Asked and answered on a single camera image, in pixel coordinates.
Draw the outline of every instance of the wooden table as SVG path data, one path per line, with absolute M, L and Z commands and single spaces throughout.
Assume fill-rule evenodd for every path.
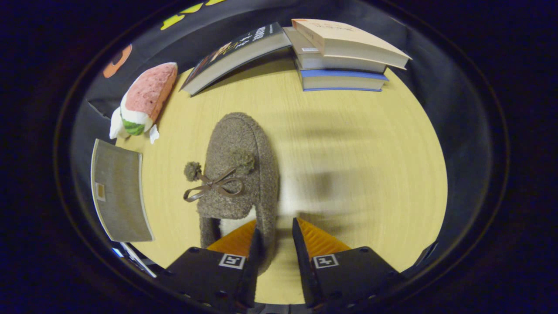
M 382 92 L 303 92 L 292 60 L 252 65 L 202 93 L 179 92 L 178 77 L 152 145 L 147 133 L 117 141 L 143 154 L 142 184 L 153 242 L 133 245 L 162 267 L 200 245 L 197 186 L 182 171 L 204 163 L 213 127 L 241 111 L 265 130 L 277 154 L 281 191 L 277 255 L 258 278 L 256 302 L 303 303 L 291 236 L 302 217 L 351 247 L 370 246 L 398 271 L 437 237 L 448 184 L 441 147 L 426 113 L 391 72 Z

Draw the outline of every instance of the green watermelon rind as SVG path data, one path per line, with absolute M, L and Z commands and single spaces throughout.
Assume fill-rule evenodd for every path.
M 122 118 L 122 124 L 124 124 L 124 129 L 126 129 L 126 132 L 130 135 L 142 135 L 145 129 L 144 124 L 126 121 L 124 118 Z

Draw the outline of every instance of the pink plush fabric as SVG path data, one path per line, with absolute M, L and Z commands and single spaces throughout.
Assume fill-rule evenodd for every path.
M 163 63 L 143 72 L 130 86 L 126 96 L 126 109 L 145 112 L 153 122 L 176 81 L 178 66 Z

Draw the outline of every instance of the watermelon plush toy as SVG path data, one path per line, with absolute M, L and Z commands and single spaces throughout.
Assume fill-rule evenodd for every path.
M 143 72 L 130 86 L 120 107 L 112 113 L 109 137 L 128 137 L 147 132 L 161 112 L 176 81 L 178 66 L 163 63 Z

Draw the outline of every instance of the slipper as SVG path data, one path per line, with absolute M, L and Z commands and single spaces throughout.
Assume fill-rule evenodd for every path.
M 211 135 L 203 174 L 195 162 L 184 173 L 202 182 L 184 194 L 187 202 L 198 200 L 201 247 L 221 238 L 221 220 L 240 220 L 255 210 L 265 252 L 259 271 L 267 269 L 275 249 L 278 167 L 258 123 L 240 112 L 224 116 Z

